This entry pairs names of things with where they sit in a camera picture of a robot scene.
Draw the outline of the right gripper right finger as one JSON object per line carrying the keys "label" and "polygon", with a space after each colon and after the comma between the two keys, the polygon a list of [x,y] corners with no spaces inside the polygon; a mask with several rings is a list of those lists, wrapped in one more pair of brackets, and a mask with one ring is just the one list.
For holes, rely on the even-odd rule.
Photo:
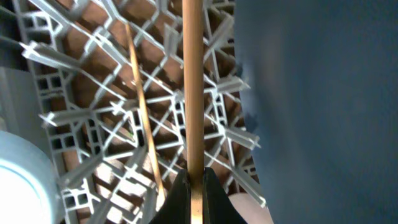
{"label": "right gripper right finger", "polygon": [[246,224],[222,188],[214,170],[203,173],[203,222],[205,224]]}

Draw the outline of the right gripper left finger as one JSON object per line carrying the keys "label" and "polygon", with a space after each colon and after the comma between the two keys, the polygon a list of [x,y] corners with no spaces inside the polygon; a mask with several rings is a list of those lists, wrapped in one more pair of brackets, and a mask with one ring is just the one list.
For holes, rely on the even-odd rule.
{"label": "right gripper left finger", "polygon": [[180,170],[163,206],[149,224],[190,224],[190,181]]}

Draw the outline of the pink cup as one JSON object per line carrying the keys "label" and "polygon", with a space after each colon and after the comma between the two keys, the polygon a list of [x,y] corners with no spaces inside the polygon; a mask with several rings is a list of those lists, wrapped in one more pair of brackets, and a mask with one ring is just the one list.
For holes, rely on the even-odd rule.
{"label": "pink cup", "polygon": [[256,200],[247,193],[229,196],[231,203],[248,224],[273,224],[268,208],[262,208]]}

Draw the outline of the small blue bowl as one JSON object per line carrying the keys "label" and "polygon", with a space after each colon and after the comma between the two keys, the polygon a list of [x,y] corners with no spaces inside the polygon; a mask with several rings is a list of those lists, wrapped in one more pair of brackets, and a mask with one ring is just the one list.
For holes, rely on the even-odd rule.
{"label": "small blue bowl", "polygon": [[1,223],[60,223],[64,215],[48,156],[24,138],[1,131]]}

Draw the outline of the dark blue plate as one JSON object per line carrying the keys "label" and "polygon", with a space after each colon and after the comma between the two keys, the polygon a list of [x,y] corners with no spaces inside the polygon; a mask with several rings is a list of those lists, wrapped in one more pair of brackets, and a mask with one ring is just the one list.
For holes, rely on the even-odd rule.
{"label": "dark blue plate", "polygon": [[397,222],[397,1],[248,1],[241,101],[275,223]]}

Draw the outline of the grey dishwasher rack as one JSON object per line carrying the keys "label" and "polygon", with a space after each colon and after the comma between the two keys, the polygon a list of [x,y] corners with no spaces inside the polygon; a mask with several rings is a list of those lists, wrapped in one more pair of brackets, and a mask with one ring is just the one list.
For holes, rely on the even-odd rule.
{"label": "grey dishwasher rack", "polygon": [[165,194],[186,168],[182,21],[180,1],[1,2],[3,59],[32,85],[65,223],[146,223],[158,211],[125,23]]}

